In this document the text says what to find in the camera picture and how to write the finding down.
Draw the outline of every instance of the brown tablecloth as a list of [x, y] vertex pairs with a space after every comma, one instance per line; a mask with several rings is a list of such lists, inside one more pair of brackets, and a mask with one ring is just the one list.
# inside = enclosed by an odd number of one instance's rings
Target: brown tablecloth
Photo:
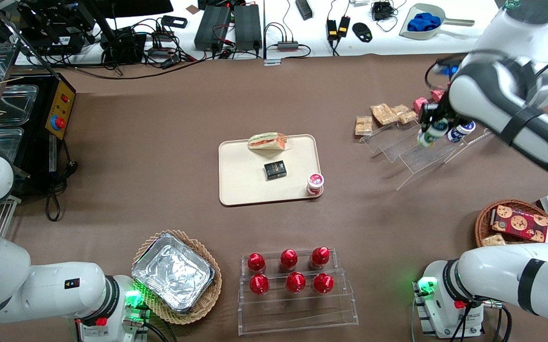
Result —
[[[209, 61], [166, 76], [98, 80], [65, 71], [79, 95], [67, 141], [79, 162], [60, 196], [63, 220], [44, 217], [44, 199], [27, 199], [12, 239], [33, 264], [98, 263], [130, 274], [139, 246], [162, 229], [181, 229], [217, 259], [224, 283], [203, 320], [176, 329], [180, 342], [407, 342], [411, 281], [434, 260], [476, 247], [473, 224], [488, 203], [548, 195], [548, 174], [495, 138], [395, 191], [402, 165], [372, 157], [354, 136], [369, 106], [427, 97], [424, 71], [434, 56], [362, 56]], [[125, 76], [156, 72], [125, 67]], [[313, 201], [226, 208], [219, 203], [217, 147], [261, 132], [312, 134], [326, 177]], [[237, 335], [238, 260], [253, 251], [336, 247], [354, 288], [359, 325]], [[511, 308], [511, 341], [548, 342], [548, 320]], [[487, 312], [490, 341], [497, 313]], [[435, 340], [421, 335], [417, 340]], [[61, 318], [0, 325], [3, 341], [72, 340]]]

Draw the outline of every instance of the aluminum foil tray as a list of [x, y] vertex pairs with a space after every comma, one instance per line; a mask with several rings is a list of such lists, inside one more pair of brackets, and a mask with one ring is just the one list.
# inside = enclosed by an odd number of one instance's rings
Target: aluminum foil tray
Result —
[[211, 284], [215, 269], [185, 243], [165, 233], [137, 261], [132, 276], [183, 314]]

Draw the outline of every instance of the pink package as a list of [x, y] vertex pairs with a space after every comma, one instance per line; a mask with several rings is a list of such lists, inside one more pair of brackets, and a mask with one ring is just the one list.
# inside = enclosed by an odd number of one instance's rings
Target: pink package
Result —
[[413, 102], [413, 109], [416, 111], [416, 113], [420, 113], [420, 109], [422, 109], [422, 105], [427, 103], [428, 103], [428, 100], [426, 100], [424, 97], [420, 97], [419, 99]]
[[432, 95], [433, 100], [435, 100], [437, 104], [441, 101], [441, 97], [443, 97], [443, 94], [445, 94], [445, 91], [441, 89], [430, 91], [430, 95]]

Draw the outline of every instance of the woven basket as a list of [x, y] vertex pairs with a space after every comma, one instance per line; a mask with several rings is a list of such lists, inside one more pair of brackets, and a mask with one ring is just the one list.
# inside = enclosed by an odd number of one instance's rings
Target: woven basket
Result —
[[155, 234], [150, 239], [148, 239], [137, 252], [137, 256], [135, 256], [135, 259], [133, 260], [133, 266], [135, 265], [137, 260], [139, 260], [139, 258], [143, 255], [146, 249], [151, 246], [152, 242], [154, 242], [165, 232], [170, 233], [175, 238], [181, 240], [193, 251], [203, 257], [207, 262], [209, 262], [209, 264], [211, 264], [211, 266], [213, 266], [213, 268], [215, 269], [215, 279], [213, 279], [211, 285], [209, 285], [209, 287], [205, 290], [202, 296], [200, 296], [190, 312], [186, 314], [180, 314], [172, 311], [168, 304], [165, 303], [165, 301], [163, 301], [157, 295], [153, 294], [145, 286], [137, 284], [137, 288], [141, 291], [141, 295], [143, 296], [143, 299], [148, 307], [150, 307], [150, 309], [162, 320], [165, 320], [172, 324], [193, 323], [197, 320], [200, 320], [200, 318], [206, 316], [208, 312], [213, 309], [213, 306], [215, 306], [215, 302], [217, 301], [219, 294], [221, 294], [221, 270], [219, 269], [215, 258], [213, 258], [211, 253], [207, 251], [207, 248], [204, 247], [202, 243], [200, 243], [198, 240], [188, 238], [188, 236], [183, 231], [170, 230], [159, 232], [158, 234]]
[[531, 214], [538, 214], [540, 216], [548, 217], [548, 214], [546, 214], [544, 210], [541, 210], [537, 206], [534, 206], [534, 204], [530, 204], [519, 199], [501, 199], [500, 201], [491, 203], [483, 208], [483, 210], [481, 210], [479, 216], [476, 217], [476, 222], [474, 223], [474, 238], [476, 239], [477, 246], [483, 247], [484, 245], [481, 242], [481, 239], [498, 233], [504, 236], [504, 240], [506, 242], [532, 242], [518, 236], [495, 231], [491, 228], [491, 210], [499, 205], [507, 206], [524, 212], [529, 212]]

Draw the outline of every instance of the emergency stop button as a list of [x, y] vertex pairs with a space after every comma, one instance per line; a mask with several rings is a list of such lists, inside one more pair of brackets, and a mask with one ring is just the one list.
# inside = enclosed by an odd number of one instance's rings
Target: emergency stop button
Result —
[[62, 130], [63, 128], [65, 128], [67, 123], [65, 122], [65, 119], [63, 119], [62, 117], [59, 117], [57, 115], [53, 115], [52, 118], [50, 119], [50, 125], [52, 126], [52, 128], [55, 131], [58, 131], [58, 130]]

